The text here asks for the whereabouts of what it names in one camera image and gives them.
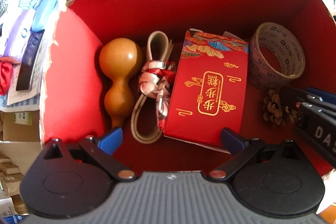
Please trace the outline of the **brown pine cone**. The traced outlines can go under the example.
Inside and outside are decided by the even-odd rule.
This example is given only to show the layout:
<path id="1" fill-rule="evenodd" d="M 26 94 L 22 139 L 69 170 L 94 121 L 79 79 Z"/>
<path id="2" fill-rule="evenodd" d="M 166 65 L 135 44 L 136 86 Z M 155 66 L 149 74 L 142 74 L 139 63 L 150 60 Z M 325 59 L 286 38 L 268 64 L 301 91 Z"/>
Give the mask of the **brown pine cone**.
<path id="1" fill-rule="evenodd" d="M 297 111 L 289 106 L 283 106 L 280 99 L 278 93 L 269 89 L 263 100 L 263 119 L 274 127 L 294 123 L 297 119 Z"/>

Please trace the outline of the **beige belt with patterned scarf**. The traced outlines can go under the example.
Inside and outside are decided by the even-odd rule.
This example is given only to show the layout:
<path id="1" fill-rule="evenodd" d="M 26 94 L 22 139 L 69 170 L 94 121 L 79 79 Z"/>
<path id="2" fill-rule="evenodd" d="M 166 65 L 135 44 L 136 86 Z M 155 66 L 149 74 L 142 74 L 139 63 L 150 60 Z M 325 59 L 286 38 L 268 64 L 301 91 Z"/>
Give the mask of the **beige belt with patterned scarf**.
<path id="1" fill-rule="evenodd" d="M 169 61 L 173 42 L 162 31 L 150 34 L 146 46 L 146 63 L 141 69 L 138 81 L 140 96 L 135 103 L 130 128 L 135 140 L 142 144 L 156 142 L 165 128 L 171 98 L 171 85 L 175 80 L 176 67 Z M 138 132 L 137 122 L 147 99 L 155 100 L 155 115 L 157 124 L 147 135 Z"/>

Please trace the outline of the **red gold gift box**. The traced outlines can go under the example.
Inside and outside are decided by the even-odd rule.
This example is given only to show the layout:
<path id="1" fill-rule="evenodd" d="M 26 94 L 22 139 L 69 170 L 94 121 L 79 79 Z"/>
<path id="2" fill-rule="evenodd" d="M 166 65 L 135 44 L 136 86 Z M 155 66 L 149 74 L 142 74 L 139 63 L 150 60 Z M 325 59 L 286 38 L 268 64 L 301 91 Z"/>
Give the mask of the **red gold gift box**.
<path id="1" fill-rule="evenodd" d="M 249 46 L 232 34 L 186 32 L 163 134 L 222 151 L 221 131 L 239 132 Z"/>

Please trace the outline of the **printed packing tape roll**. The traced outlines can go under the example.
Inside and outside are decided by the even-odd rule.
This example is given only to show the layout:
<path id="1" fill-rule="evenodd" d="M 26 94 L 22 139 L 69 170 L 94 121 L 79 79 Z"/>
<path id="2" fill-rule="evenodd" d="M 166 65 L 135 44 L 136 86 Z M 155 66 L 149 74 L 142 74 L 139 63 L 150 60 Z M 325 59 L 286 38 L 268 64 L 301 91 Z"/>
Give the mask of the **printed packing tape roll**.
<path id="1" fill-rule="evenodd" d="M 261 49 L 270 51 L 280 69 L 267 61 Z M 277 88 L 301 77 L 306 60 L 295 36 L 285 27 L 266 22 L 258 26 L 249 44 L 249 80 L 259 88 Z"/>

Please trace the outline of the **brown wooden gourd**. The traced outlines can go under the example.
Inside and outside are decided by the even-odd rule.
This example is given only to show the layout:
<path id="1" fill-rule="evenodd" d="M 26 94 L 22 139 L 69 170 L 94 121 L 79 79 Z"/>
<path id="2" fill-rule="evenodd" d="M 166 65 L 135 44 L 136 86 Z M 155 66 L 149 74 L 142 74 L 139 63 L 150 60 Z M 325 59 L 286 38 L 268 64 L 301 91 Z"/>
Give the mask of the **brown wooden gourd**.
<path id="1" fill-rule="evenodd" d="M 140 70 L 142 51 L 127 38 L 116 38 L 103 46 L 99 54 L 102 73 L 112 81 L 104 98 L 104 107 L 113 127 L 121 127 L 135 106 L 129 80 Z"/>

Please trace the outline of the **brown cardboard boxes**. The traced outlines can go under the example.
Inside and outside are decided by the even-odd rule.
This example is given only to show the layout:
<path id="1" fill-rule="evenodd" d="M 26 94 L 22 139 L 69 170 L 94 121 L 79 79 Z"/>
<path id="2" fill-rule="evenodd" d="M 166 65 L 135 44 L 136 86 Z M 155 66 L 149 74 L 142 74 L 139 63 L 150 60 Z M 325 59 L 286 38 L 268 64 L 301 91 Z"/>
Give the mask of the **brown cardboard boxes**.
<path id="1" fill-rule="evenodd" d="M 27 214 L 19 187 L 41 151 L 39 112 L 1 113 L 1 193 L 17 214 Z"/>

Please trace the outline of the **black blue flat pouch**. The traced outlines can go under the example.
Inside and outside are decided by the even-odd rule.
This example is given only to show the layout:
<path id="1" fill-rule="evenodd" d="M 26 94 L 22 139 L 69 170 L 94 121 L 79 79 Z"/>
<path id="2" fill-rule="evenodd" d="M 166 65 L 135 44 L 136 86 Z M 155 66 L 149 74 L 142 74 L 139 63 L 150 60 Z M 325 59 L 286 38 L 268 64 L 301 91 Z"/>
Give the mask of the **black blue flat pouch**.
<path id="1" fill-rule="evenodd" d="M 30 90 L 33 82 L 33 70 L 37 59 L 38 50 L 45 30 L 31 32 L 25 53 L 22 58 L 16 91 Z"/>

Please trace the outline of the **red cloth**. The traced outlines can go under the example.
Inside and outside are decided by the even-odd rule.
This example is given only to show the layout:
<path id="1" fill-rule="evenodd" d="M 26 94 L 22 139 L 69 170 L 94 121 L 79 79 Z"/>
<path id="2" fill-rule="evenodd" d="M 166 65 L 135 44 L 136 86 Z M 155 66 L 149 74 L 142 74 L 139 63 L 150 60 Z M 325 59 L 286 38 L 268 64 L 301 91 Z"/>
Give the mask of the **red cloth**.
<path id="1" fill-rule="evenodd" d="M 0 61 L 0 95 L 4 96 L 10 87 L 13 76 L 13 65 L 10 62 Z"/>

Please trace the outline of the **pile of clothes and bags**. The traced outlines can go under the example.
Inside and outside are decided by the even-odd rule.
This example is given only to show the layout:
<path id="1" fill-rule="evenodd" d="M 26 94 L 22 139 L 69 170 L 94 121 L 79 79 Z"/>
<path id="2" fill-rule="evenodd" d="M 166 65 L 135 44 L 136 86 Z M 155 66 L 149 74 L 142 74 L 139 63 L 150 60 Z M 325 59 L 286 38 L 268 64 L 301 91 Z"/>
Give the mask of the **pile of clothes and bags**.
<path id="1" fill-rule="evenodd" d="M 65 0 L 1 0 L 1 61 L 13 65 L 8 92 L 1 96 L 1 111 L 39 109 L 43 65 L 59 18 L 59 5 Z M 38 50 L 30 90 L 16 91 L 23 55 L 31 32 L 45 30 Z"/>

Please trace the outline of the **large red cardboard box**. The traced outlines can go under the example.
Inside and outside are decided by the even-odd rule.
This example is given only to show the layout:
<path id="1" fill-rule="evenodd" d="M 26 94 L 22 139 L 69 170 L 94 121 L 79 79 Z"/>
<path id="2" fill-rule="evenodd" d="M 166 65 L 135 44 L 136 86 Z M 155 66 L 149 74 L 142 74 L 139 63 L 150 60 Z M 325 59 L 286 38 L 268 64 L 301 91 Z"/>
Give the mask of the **large red cardboard box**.
<path id="1" fill-rule="evenodd" d="M 248 40 L 265 22 L 284 26 L 303 47 L 306 68 L 293 85 L 334 93 L 335 21 L 322 0 L 68 0 L 43 80 L 42 143 L 52 138 L 75 143 L 110 130 L 103 106 L 110 83 L 98 66 L 104 43 L 124 37 L 145 46 L 160 30 L 174 42 L 173 59 L 178 59 L 189 28 Z"/>

